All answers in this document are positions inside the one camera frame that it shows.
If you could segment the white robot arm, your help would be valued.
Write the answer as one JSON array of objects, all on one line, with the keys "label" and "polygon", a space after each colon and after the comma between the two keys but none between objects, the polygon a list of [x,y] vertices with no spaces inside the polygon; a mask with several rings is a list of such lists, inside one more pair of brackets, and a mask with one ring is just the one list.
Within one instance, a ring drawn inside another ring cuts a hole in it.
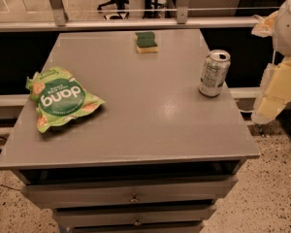
[{"label": "white robot arm", "polygon": [[271,36],[274,53],[284,56],[275,65],[269,63],[260,82],[251,119],[257,124],[273,121],[291,102],[291,0],[286,0],[278,11],[262,18],[251,33],[259,37]]}]

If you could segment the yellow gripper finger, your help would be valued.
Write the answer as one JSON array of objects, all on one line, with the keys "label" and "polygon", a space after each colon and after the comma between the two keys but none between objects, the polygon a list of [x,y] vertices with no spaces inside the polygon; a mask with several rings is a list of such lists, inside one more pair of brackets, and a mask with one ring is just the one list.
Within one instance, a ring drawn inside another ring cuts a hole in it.
[{"label": "yellow gripper finger", "polygon": [[269,63],[260,83],[251,119],[257,124],[273,121],[291,102],[291,57],[278,64]]},{"label": "yellow gripper finger", "polygon": [[252,28],[251,34],[262,38],[272,36],[277,14],[278,11],[271,13],[267,17],[254,15],[258,23]]}]

